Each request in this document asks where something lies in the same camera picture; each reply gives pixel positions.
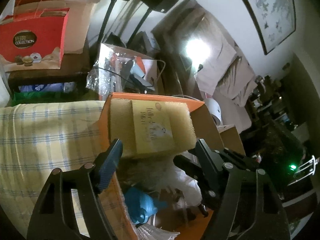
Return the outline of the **yellow checkered tablecloth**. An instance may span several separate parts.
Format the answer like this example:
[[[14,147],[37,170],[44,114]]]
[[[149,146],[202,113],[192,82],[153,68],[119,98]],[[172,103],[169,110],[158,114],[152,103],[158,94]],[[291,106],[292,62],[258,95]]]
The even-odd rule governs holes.
[[[76,170],[101,152],[102,101],[1,108],[1,207],[22,236],[54,168]]]

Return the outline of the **framed ink painting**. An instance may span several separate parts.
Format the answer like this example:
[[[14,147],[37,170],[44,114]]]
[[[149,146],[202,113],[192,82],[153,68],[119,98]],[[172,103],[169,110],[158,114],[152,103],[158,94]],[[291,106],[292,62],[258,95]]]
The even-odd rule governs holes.
[[[267,55],[296,31],[294,0],[242,0]]]

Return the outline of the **red Ferrero gift bag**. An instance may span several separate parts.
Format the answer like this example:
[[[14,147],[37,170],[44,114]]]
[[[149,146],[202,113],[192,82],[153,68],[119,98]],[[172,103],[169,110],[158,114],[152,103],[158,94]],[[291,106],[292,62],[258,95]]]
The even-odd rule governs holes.
[[[68,8],[41,9],[1,22],[4,71],[60,69],[64,55]]]

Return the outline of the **black lamp device with light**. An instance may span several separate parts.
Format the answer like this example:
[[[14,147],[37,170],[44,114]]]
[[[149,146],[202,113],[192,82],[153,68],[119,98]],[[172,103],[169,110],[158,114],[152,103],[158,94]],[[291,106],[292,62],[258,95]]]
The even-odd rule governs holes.
[[[201,38],[192,38],[185,45],[185,55],[191,60],[191,68],[198,72],[212,55],[210,44]]]

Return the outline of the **white feather duster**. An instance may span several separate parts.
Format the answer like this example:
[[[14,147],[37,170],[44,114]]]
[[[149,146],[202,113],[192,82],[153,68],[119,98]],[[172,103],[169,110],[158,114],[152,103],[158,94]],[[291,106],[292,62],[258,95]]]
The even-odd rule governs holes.
[[[139,162],[138,171],[138,181],[143,188],[156,192],[179,190],[187,206],[201,204],[202,196],[197,182],[174,164],[173,155],[143,159]]]

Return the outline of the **large brown cardboard box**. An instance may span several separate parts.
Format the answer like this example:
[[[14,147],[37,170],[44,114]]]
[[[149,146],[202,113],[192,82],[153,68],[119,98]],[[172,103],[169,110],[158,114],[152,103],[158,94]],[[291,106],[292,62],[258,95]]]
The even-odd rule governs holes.
[[[217,128],[225,148],[246,155],[235,125],[223,125]]]

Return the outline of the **brown sofa with cushions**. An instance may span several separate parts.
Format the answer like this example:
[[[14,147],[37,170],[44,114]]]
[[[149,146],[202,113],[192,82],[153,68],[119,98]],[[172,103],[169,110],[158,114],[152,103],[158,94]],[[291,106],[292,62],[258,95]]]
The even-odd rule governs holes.
[[[208,10],[196,0],[184,0],[157,23],[152,34],[184,95],[216,100],[222,125],[235,125],[239,133],[251,127],[245,105],[257,87],[257,76],[231,35]],[[211,57],[198,72],[185,55],[185,45],[192,38],[201,38],[212,48]]]

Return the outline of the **white helmet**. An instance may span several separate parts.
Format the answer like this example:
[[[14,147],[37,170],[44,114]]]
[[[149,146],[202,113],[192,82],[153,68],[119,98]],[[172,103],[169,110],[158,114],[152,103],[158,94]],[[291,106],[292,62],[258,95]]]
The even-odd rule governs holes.
[[[212,98],[205,98],[204,103],[207,106],[208,111],[210,112],[211,116],[213,117],[216,125],[220,126],[222,123],[222,118],[221,118],[221,108],[220,108],[219,103]]]

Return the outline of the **blue silicone funnel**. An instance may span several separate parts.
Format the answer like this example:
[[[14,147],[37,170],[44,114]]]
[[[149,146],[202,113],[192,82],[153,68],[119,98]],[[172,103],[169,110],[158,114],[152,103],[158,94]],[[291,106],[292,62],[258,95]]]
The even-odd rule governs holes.
[[[168,207],[167,202],[152,198],[135,187],[129,188],[124,197],[129,217],[135,225],[145,224],[152,215]]]

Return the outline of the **sponge block with yellow label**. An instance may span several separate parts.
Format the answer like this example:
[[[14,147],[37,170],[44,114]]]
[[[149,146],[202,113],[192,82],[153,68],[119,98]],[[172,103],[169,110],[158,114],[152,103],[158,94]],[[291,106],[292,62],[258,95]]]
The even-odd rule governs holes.
[[[113,98],[110,137],[122,142],[125,159],[179,154],[196,144],[187,104],[172,101]]]

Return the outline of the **orange cardboard box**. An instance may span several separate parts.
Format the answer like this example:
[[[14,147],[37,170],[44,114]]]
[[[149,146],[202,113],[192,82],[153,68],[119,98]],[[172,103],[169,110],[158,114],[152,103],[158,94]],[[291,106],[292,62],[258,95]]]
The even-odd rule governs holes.
[[[132,102],[164,103],[170,119],[175,149],[164,153],[150,153],[135,157]],[[164,95],[111,93],[103,106],[99,121],[101,148],[106,150],[113,139],[123,143],[123,155],[117,178],[127,185],[161,192],[178,189],[186,204],[196,207],[202,196],[195,179],[187,176],[173,163],[174,156],[193,148],[196,139],[204,139],[210,148],[222,148],[223,142],[215,121],[203,101]]]

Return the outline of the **clear plastic bag of items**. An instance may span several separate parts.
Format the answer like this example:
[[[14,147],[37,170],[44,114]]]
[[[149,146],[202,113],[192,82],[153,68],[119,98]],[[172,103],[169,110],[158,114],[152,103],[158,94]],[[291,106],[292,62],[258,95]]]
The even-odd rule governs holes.
[[[102,99],[113,92],[158,92],[157,61],[133,50],[102,43],[86,87]]]

